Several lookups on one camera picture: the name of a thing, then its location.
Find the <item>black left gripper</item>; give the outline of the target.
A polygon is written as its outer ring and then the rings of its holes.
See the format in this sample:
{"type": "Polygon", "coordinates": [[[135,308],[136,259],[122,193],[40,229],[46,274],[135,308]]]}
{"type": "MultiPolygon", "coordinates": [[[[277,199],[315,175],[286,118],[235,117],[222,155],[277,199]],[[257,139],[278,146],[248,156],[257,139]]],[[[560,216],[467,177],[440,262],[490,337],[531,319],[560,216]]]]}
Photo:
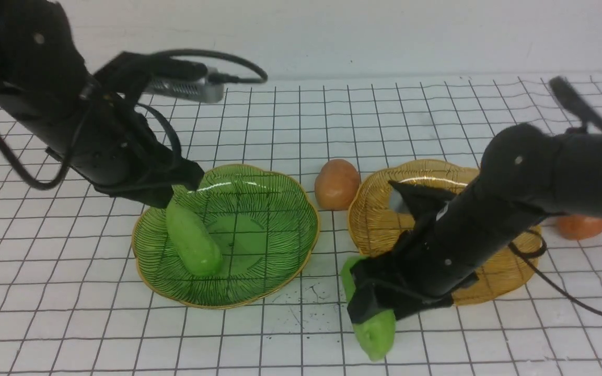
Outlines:
{"type": "Polygon", "coordinates": [[[149,87],[180,96],[176,83],[204,78],[205,64],[188,60],[199,55],[199,51],[120,53],[86,79],[72,114],[45,127],[47,153],[110,197],[164,208],[174,186],[196,190],[204,170],[182,155],[170,122],[154,113],[170,142],[166,146],[136,107],[149,87]]]}

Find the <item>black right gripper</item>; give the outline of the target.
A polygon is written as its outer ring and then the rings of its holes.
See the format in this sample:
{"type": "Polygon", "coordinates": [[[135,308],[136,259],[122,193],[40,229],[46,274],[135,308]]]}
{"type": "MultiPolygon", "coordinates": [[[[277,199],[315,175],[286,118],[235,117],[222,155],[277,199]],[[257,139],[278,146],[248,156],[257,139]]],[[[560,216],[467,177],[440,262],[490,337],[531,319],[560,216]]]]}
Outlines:
{"type": "Polygon", "coordinates": [[[389,181],[392,196],[399,196],[397,210],[410,214],[413,228],[402,231],[389,252],[359,260],[349,267],[354,292],[348,302],[353,324],[364,324],[380,313],[395,320],[425,310],[454,304],[453,293],[479,281],[475,271],[462,266],[430,235],[456,193],[434,186],[389,181]]]}

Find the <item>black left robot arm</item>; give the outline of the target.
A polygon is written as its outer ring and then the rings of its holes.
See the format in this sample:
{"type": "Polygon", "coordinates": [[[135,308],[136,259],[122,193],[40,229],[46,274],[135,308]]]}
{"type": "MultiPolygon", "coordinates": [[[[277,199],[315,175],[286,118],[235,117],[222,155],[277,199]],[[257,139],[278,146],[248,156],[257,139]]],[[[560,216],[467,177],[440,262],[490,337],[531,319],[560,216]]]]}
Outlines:
{"type": "Polygon", "coordinates": [[[57,2],[0,1],[0,108],[46,145],[57,178],[35,180],[0,136],[12,168],[36,190],[76,171],[98,193],[167,207],[174,186],[196,190],[203,169],[185,159],[175,135],[167,147],[135,109],[147,83],[143,56],[93,75],[57,2]]]}

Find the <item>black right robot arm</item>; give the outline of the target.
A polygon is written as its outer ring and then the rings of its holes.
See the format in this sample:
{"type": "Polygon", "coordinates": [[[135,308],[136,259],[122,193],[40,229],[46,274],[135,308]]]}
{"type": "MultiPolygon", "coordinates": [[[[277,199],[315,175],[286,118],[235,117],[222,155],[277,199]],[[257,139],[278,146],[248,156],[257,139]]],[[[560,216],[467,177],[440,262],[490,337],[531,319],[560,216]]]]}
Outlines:
{"type": "Polygon", "coordinates": [[[479,281],[492,255],[550,216],[602,219],[602,134],[577,128],[548,136],[530,124],[498,133],[482,167],[459,194],[389,181],[415,219],[392,250],[349,267],[354,324],[448,307],[479,281]]]}

